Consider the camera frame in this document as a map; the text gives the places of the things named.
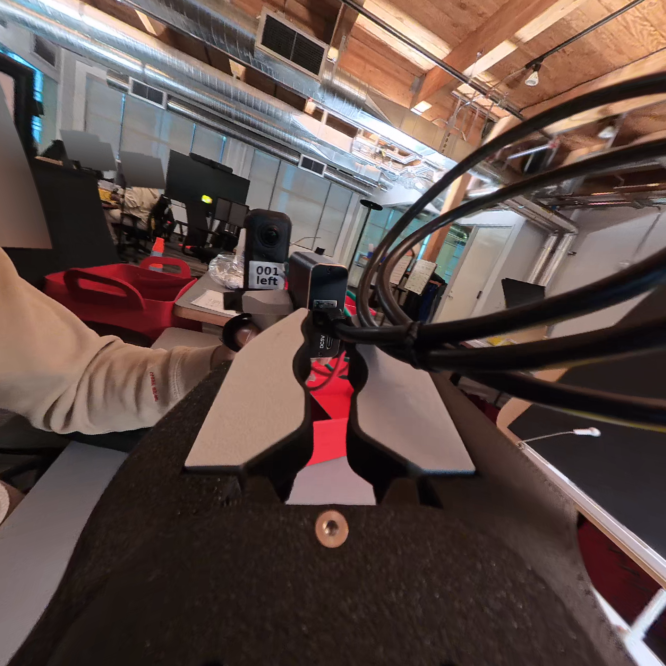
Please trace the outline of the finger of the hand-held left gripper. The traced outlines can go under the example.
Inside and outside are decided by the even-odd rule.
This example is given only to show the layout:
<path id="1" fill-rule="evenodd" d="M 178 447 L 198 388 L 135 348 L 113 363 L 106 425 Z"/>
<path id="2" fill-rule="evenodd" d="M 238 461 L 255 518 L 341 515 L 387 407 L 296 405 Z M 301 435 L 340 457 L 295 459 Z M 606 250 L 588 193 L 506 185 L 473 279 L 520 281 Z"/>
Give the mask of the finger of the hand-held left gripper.
<path id="1" fill-rule="evenodd" d="M 287 290 L 247 290 L 242 295 L 242 311 L 250 315 L 287 316 L 293 304 Z"/>

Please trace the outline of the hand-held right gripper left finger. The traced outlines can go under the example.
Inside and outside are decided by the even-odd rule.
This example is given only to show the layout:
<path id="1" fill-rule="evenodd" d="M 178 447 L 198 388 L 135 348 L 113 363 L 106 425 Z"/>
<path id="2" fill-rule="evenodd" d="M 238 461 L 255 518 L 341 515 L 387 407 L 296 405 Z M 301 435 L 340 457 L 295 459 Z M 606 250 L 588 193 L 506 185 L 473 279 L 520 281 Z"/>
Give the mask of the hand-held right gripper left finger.
<path id="1" fill-rule="evenodd" d="M 236 354 L 185 460 L 185 471 L 269 483 L 280 501 L 314 452 L 308 312 L 297 309 Z"/>

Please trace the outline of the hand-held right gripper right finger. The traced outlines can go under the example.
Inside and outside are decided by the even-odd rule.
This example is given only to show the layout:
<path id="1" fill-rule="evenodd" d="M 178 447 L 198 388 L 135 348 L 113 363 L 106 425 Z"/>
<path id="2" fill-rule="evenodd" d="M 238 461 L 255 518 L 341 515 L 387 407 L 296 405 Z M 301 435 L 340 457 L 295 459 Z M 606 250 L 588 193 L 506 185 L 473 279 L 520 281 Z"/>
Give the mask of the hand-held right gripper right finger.
<path id="1" fill-rule="evenodd" d="M 391 488 L 406 485 L 418 501 L 429 479 L 466 478 L 474 462 L 433 378 L 373 345 L 349 352 L 353 389 L 346 457 L 381 504 Z"/>

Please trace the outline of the red storage bin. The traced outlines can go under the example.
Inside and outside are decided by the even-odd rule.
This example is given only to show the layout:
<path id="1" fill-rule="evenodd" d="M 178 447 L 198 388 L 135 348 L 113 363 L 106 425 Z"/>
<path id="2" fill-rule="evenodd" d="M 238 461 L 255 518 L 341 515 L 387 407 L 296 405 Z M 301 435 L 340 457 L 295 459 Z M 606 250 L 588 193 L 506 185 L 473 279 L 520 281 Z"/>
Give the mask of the red storage bin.
<path id="1" fill-rule="evenodd" d="M 326 365 L 314 362 L 308 387 L 314 429 L 313 453 L 308 465 L 345 457 L 353 393 L 347 358 L 340 356 Z"/>

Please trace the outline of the person's left forearm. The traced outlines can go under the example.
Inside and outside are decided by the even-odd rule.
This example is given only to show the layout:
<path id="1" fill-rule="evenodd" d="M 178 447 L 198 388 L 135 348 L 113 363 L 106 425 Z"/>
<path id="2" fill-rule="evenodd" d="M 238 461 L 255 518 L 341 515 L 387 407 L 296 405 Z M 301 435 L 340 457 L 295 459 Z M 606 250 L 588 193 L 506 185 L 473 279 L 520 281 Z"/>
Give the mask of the person's left forearm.
<path id="1" fill-rule="evenodd" d="M 1 409 L 57 434 L 155 426 L 234 353 L 100 336 L 22 279 L 1 251 Z"/>

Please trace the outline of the person's left hand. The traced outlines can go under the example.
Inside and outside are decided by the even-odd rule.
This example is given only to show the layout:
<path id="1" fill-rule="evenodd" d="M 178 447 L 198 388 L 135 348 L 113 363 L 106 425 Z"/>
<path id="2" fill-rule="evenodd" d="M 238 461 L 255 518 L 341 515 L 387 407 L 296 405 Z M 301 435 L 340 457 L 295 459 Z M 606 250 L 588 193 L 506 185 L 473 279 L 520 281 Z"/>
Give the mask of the person's left hand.
<path id="1" fill-rule="evenodd" d="M 243 318 L 229 320 L 222 328 L 221 344 L 212 353 L 211 370 L 216 370 L 223 364 L 232 362 L 237 353 L 257 337 L 260 332 L 251 320 Z"/>

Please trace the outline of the crumpled clear plastic bag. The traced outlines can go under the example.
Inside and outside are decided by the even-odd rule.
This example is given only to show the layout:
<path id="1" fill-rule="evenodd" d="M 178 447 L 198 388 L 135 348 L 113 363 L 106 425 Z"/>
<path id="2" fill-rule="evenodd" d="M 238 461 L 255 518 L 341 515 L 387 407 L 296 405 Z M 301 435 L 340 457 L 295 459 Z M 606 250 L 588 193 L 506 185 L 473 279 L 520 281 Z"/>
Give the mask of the crumpled clear plastic bag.
<path id="1" fill-rule="evenodd" d="M 244 259 L 233 253 L 222 252 L 208 264 L 208 273 L 217 284 L 230 290 L 241 290 L 245 283 Z"/>

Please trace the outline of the black tv monitor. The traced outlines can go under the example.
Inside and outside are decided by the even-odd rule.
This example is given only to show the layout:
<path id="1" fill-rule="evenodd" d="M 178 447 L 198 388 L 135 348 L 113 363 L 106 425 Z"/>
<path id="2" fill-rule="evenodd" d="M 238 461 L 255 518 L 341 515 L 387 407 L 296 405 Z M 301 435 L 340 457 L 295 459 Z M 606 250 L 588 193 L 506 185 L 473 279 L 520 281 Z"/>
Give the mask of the black tv monitor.
<path id="1" fill-rule="evenodd" d="M 218 162 L 169 151 L 163 195 L 185 207 L 189 222 L 203 222 L 208 213 L 216 214 L 220 199 L 247 212 L 249 186 L 248 179 L 233 174 Z"/>

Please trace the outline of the black floor lamp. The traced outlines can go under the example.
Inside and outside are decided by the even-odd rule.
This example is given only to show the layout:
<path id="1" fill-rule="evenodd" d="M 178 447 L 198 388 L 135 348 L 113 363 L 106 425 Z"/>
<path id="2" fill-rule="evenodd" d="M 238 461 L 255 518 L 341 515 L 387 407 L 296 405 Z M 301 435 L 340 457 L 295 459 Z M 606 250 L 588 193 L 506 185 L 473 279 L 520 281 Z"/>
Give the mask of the black floor lamp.
<path id="1" fill-rule="evenodd" d="M 356 263 L 360 268 L 365 268 L 369 257 L 382 239 L 383 227 L 377 221 L 381 222 L 379 213 L 383 211 L 383 206 L 369 199 L 362 199 L 360 203 L 366 209 L 366 213 L 356 248 Z"/>

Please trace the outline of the red tote bag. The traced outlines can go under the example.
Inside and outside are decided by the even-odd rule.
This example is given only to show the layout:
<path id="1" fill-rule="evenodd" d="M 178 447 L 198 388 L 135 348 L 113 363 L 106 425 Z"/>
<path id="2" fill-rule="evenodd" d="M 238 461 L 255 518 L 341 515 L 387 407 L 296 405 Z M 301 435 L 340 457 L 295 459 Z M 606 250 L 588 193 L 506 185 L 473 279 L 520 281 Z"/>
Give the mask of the red tote bag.
<path id="1" fill-rule="evenodd" d="M 43 291 L 84 322 L 130 330 L 154 342 L 167 328 L 202 331 L 200 322 L 174 312 L 175 303 L 195 283 L 186 262 L 150 256 L 139 265 L 52 273 L 44 278 Z"/>

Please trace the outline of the ceiling vent grille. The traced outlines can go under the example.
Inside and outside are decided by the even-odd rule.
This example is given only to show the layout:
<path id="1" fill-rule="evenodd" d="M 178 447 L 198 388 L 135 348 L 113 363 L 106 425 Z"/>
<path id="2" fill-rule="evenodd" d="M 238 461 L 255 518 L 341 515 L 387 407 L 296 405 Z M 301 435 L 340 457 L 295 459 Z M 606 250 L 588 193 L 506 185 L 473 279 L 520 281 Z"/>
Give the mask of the ceiling vent grille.
<path id="1" fill-rule="evenodd" d="M 254 48 L 311 79 L 323 79 L 329 45 L 276 12 L 262 9 Z"/>

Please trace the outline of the silver air duct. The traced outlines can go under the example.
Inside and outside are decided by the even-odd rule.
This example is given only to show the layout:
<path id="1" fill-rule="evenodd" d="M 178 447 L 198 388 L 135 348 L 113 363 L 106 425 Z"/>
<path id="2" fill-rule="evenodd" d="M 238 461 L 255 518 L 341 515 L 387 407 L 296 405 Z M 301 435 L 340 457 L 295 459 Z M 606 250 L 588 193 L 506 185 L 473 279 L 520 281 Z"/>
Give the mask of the silver air duct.
<path id="1" fill-rule="evenodd" d="M 1 18 L 301 152 L 371 163 L 352 155 L 353 138 L 86 3 L 2 1 Z"/>

